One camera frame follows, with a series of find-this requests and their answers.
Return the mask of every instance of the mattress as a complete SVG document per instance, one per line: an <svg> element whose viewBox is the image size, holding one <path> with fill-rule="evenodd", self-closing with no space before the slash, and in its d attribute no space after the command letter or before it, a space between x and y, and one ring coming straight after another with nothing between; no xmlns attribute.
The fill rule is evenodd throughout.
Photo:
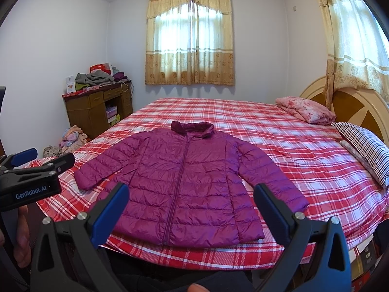
<svg viewBox="0 0 389 292"><path fill-rule="evenodd" d="M157 100L80 148L74 153L75 167L60 176L62 193L40 201L40 208L55 221L72 219L88 210L109 179L86 192L78 189L73 170L134 133L170 127L172 121L207 121L216 130L261 148L306 196L308 218L327 221L337 216L341 220L349 249L369 238L377 225L389 218L387 191L338 143L341 136L332 126L307 124L275 105L183 98ZM252 188L242 183L252 197ZM227 248L160 247L115 233L106 247L182 269L263 269L276 263L283 247L274 241L264 221L262 227L265 239ZM302 262L309 261L313 248L308 246Z"/></svg>

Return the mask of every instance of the metal screw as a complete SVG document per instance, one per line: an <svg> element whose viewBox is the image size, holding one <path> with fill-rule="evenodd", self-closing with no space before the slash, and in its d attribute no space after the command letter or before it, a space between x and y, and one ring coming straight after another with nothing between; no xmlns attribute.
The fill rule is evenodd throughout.
<svg viewBox="0 0 389 292"><path fill-rule="evenodd" d="M305 218L305 214L303 212L296 212L294 214L294 217L298 219L299 221L302 221Z"/></svg>
<svg viewBox="0 0 389 292"><path fill-rule="evenodd" d="M88 217L88 213L87 212L81 212L77 215L77 218L80 219L80 220L84 220Z"/></svg>
<svg viewBox="0 0 389 292"><path fill-rule="evenodd" d="M340 220L336 216L333 216L333 217L331 217L331 223L338 225L340 223Z"/></svg>
<svg viewBox="0 0 389 292"><path fill-rule="evenodd" d="M43 223L44 225L50 224L50 223L51 223L51 218L50 218L50 217L45 217L45 218L42 220L42 223Z"/></svg>

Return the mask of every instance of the human hand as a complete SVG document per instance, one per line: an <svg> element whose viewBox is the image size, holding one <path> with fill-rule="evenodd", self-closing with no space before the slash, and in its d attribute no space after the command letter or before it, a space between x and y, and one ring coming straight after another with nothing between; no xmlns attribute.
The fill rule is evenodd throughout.
<svg viewBox="0 0 389 292"><path fill-rule="evenodd" d="M209 292L209 291L205 287L202 287L201 285L195 283L188 288L188 292Z"/></svg>
<svg viewBox="0 0 389 292"><path fill-rule="evenodd" d="M31 262L31 248L28 242L30 231L28 229L26 215L28 214L27 206L19 208L18 228L16 230L17 245L14 248L14 257L20 268L26 268ZM4 245L4 234L0 230L0 247Z"/></svg>

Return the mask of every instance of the white wall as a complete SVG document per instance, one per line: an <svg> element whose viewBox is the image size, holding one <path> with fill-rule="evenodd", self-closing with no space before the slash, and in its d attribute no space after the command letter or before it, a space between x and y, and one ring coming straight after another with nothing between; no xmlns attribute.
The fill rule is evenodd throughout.
<svg viewBox="0 0 389 292"><path fill-rule="evenodd" d="M284 0L232 0L236 86L145 85L146 10L149 0L110 4L108 59L132 79L134 110L162 97L220 98L274 103L285 95L287 23Z"/></svg>
<svg viewBox="0 0 389 292"><path fill-rule="evenodd" d="M289 32L287 95L300 96L311 82L326 74L326 36L317 0L285 0L285 6Z"/></svg>
<svg viewBox="0 0 389 292"><path fill-rule="evenodd" d="M109 3L19 0L0 27L0 118L6 153L57 146L69 121L65 77L106 62Z"/></svg>

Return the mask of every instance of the wooden headboard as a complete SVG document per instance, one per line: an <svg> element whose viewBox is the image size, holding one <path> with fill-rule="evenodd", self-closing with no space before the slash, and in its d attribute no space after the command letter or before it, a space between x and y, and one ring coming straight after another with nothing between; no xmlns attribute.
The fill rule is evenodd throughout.
<svg viewBox="0 0 389 292"><path fill-rule="evenodd" d="M312 82L300 97L325 105L323 90L326 77ZM336 122L349 122L364 127L389 146L389 107L374 90L344 88L333 96L331 110Z"/></svg>

